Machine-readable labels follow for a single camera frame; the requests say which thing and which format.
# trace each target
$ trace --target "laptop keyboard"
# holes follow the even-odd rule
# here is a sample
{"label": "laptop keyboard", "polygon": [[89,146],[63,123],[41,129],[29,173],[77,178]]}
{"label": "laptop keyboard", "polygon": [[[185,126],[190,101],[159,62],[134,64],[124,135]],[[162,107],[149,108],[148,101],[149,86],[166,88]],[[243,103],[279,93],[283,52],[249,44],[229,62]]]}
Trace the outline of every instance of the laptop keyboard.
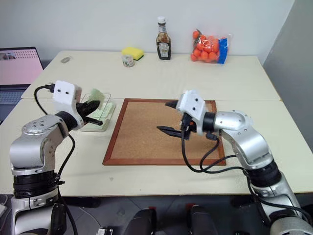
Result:
{"label": "laptop keyboard", "polygon": [[21,99],[22,92],[0,92],[0,104],[17,104]]}

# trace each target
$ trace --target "white tabletop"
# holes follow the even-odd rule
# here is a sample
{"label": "white tabletop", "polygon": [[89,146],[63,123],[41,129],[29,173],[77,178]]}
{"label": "white tabletop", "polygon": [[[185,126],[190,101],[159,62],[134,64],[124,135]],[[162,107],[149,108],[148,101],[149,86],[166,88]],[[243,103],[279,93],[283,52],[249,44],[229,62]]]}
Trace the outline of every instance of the white tabletop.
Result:
{"label": "white tabletop", "polygon": [[[63,64],[61,60],[69,57]],[[32,98],[38,86],[65,80],[88,93],[92,88],[115,98],[171,99],[186,90],[198,90],[211,100],[279,100],[256,56],[229,56],[224,65],[190,61],[173,54],[170,61],[145,53],[134,67],[122,64],[120,52],[61,51],[23,94]],[[39,97],[52,94],[39,91]]]}
{"label": "white tabletop", "polygon": [[[49,113],[51,99],[40,99]],[[248,193],[246,180],[238,171],[208,175],[190,171],[186,166],[103,166],[102,160],[117,120],[123,99],[115,99],[116,110],[106,132],[72,131],[76,148],[66,165],[62,178],[64,196],[163,195],[163,194],[237,194]],[[311,192],[313,185],[313,155],[281,101],[217,101],[217,109],[242,110],[253,117],[254,127],[268,141],[279,169],[285,174],[294,192]],[[41,117],[33,99],[22,99],[0,126],[0,193],[13,193],[9,147],[21,134],[22,126]],[[232,154],[223,140],[225,154]],[[71,141],[67,138],[56,152],[59,169]],[[237,159],[227,160],[227,166],[239,165]]]}

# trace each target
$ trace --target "wooden frame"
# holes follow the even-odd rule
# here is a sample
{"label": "wooden frame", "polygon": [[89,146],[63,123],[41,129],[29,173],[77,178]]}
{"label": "wooden frame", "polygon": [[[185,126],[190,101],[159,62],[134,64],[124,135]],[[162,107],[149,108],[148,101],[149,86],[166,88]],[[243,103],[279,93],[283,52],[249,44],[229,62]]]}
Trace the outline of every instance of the wooden frame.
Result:
{"label": "wooden frame", "polygon": [[[125,98],[121,111],[119,113],[107,152],[104,156],[103,165],[185,165],[185,162],[183,160],[183,157],[181,159],[151,159],[151,158],[140,158],[140,159],[130,159],[130,158],[118,158],[118,159],[112,159],[111,155],[114,149],[115,142],[117,140],[117,136],[120,130],[120,127],[122,125],[123,117],[127,109],[127,105],[129,102],[168,102],[172,101],[171,99],[134,99],[134,98]],[[216,112],[216,103],[214,100],[206,100],[206,103],[210,103],[212,105],[212,110],[213,112]],[[223,143],[222,139],[220,137],[220,145],[217,149],[218,154],[219,154],[219,159],[224,157],[224,148],[223,148]],[[199,160],[202,156],[199,157],[199,159],[189,159],[189,163],[191,165],[198,165]],[[205,165],[209,165],[214,163],[216,158],[214,159],[206,159],[204,161]],[[221,161],[218,165],[226,165],[226,161]]]}

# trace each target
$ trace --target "bottle cap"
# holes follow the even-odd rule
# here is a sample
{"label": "bottle cap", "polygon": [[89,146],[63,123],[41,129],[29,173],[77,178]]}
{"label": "bottle cap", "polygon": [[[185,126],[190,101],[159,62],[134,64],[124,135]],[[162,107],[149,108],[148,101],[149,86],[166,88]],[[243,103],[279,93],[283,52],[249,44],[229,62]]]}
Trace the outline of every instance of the bottle cap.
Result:
{"label": "bottle cap", "polygon": [[165,17],[164,16],[159,16],[158,18],[157,18],[157,22],[160,24],[165,24]]}

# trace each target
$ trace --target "black cable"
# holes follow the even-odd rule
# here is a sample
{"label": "black cable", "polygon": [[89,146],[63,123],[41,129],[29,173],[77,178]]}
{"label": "black cable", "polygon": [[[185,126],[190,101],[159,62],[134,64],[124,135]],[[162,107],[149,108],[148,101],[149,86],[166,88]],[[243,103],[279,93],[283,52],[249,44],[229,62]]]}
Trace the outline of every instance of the black cable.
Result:
{"label": "black cable", "polygon": [[309,213],[307,213],[304,209],[302,208],[299,208],[299,207],[293,207],[293,206],[288,206],[288,205],[281,205],[281,204],[276,204],[276,203],[271,203],[271,202],[267,202],[265,200],[263,200],[262,198],[260,198],[258,195],[256,195],[252,188],[251,188],[251,181],[249,179],[249,177],[247,176],[247,184],[248,184],[248,188],[249,188],[249,191],[253,197],[253,199],[255,201],[258,201],[258,202],[261,202],[265,205],[268,205],[268,206],[271,206],[271,207],[278,207],[278,208],[285,208],[285,209],[289,209],[289,210],[294,210],[294,211],[298,211],[300,213],[302,213],[304,215],[304,217],[306,218],[306,221],[311,225],[313,226],[313,220],[312,220],[312,217]]}
{"label": "black cable", "polygon": [[[48,113],[43,109],[43,107],[41,106],[41,104],[39,103],[38,98],[37,98],[37,92],[38,92],[39,90],[41,90],[41,89],[49,89],[51,92],[53,92],[53,90],[54,90],[54,84],[51,84],[51,85],[44,85],[44,86],[37,87],[37,88],[35,89],[35,91],[34,91],[34,97],[35,97],[35,101],[36,101],[38,107],[41,109],[41,111],[44,112],[44,114],[47,115]],[[68,137],[72,140],[72,148],[71,148],[71,150],[69,151],[67,157],[65,158],[65,160],[63,161],[63,163],[62,163],[62,165],[61,165],[61,167],[60,167],[60,169],[59,169],[59,172],[58,172],[59,178],[61,178],[62,171],[63,171],[63,169],[64,169],[66,163],[68,162],[69,158],[71,157],[71,155],[72,155],[72,153],[73,153],[73,151],[74,151],[75,145],[76,145],[74,138],[73,138],[70,134],[68,135]],[[61,193],[60,193],[60,189],[59,189],[59,188],[58,188],[58,194],[59,194],[59,199],[60,199],[61,202],[64,204],[65,209],[66,209],[66,211],[67,211],[68,218],[69,218],[70,223],[72,224],[72,227],[73,227],[74,235],[78,235],[78,233],[77,233],[77,227],[76,227],[76,224],[75,224],[75,220],[73,219],[73,216],[72,216],[72,214],[71,214],[71,212],[70,212],[70,210],[69,210],[69,208],[68,208],[68,206],[67,206],[67,204],[66,204],[64,198],[61,196]]]}
{"label": "black cable", "polygon": [[217,139],[217,143],[215,144],[215,146],[213,148],[211,148],[201,159],[200,161],[200,170],[198,169],[195,169],[193,168],[188,159],[187,159],[187,156],[186,156],[186,152],[185,152],[185,139],[184,139],[184,134],[185,134],[185,131],[181,131],[181,152],[182,152],[182,156],[184,158],[184,161],[185,161],[185,164],[187,165],[187,167],[189,169],[191,169],[193,172],[196,172],[196,173],[207,173],[207,174],[217,174],[217,173],[222,173],[222,172],[225,172],[225,171],[229,171],[229,170],[235,170],[235,169],[239,169],[239,170],[243,170],[242,167],[240,166],[233,166],[233,167],[229,167],[229,168],[226,168],[226,169],[222,169],[222,170],[217,170],[217,171],[208,171],[208,169],[210,169],[211,167],[215,166],[216,164],[228,159],[228,158],[233,158],[235,157],[236,155],[230,155],[230,156],[226,156],[226,157],[223,157],[217,161],[215,161],[214,163],[212,163],[211,165],[207,166],[206,168],[203,168],[203,161],[206,159],[207,156],[209,156],[215,149],[217,149],[220,141],[219,139]]}

